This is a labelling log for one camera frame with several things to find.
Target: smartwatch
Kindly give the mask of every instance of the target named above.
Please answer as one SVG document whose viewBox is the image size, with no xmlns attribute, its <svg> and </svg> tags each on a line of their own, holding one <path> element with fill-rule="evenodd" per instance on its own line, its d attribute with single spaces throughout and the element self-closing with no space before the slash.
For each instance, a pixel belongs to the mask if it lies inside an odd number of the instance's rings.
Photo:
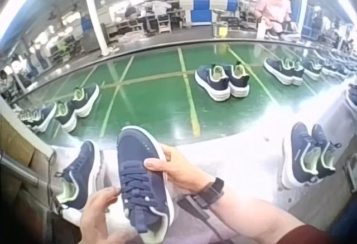
<svg viewBox="0 0 357 244">
<path fill-rule="evenodd" d="M 223 196 L 223 186 L 224 181 L 217 177 L 213 183 L 209 183 L 197 194 L 197 203 L 203 209 L 208 209 L 213 203 Z"/>
</svg>

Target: green floor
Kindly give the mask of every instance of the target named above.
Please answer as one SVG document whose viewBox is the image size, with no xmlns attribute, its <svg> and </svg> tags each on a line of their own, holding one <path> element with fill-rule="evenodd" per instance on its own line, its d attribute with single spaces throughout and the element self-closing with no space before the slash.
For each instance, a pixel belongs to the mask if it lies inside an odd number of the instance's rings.
<svg viewBox="0 0 357 244">
<path fill-rule="evenodd" d="M 301 102 L 318 95 L 339 80 L 308 77 L 300 87 L 284 86 L 262 67 L 266 57 L 297 58 L 296 47 L 261 44 L 209 44 L 170 48 L 125 57 L 61 77 L 20 102 L 38 106 L 70 100 L 76 86 L 92 82 L 101 87 L 91 114 L 78 119 L 76 129 L 65 133 L 52 120 L 39 137 L 53 145 L 73 146 L 85 139 L 114 148 L 121 127 L 139 125 L 159 141 L 178 145 L 239 133 L 254 125 L 269 104 L 299 111 Z M 243 61 L 251 75 L 250 93 L 244 99 L 212 101 L 197 86 L 194 70 L 201 64 Z"/>
</svg>

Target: pink shirt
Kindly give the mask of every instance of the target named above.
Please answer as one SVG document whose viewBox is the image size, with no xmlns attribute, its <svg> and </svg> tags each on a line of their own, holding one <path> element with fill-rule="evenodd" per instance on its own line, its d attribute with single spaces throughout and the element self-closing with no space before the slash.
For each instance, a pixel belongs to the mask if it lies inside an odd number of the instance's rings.
<svg viewBox="0 0 357 244">
<path fill-rule="evenodd" d="M 255 10 L 262 12 L 262 16 L 273 22 L 276 32 L 281 32 L 283 21 L 290 21 L 291 3 L 289 0 L 258 0 Z"/>
</svg>

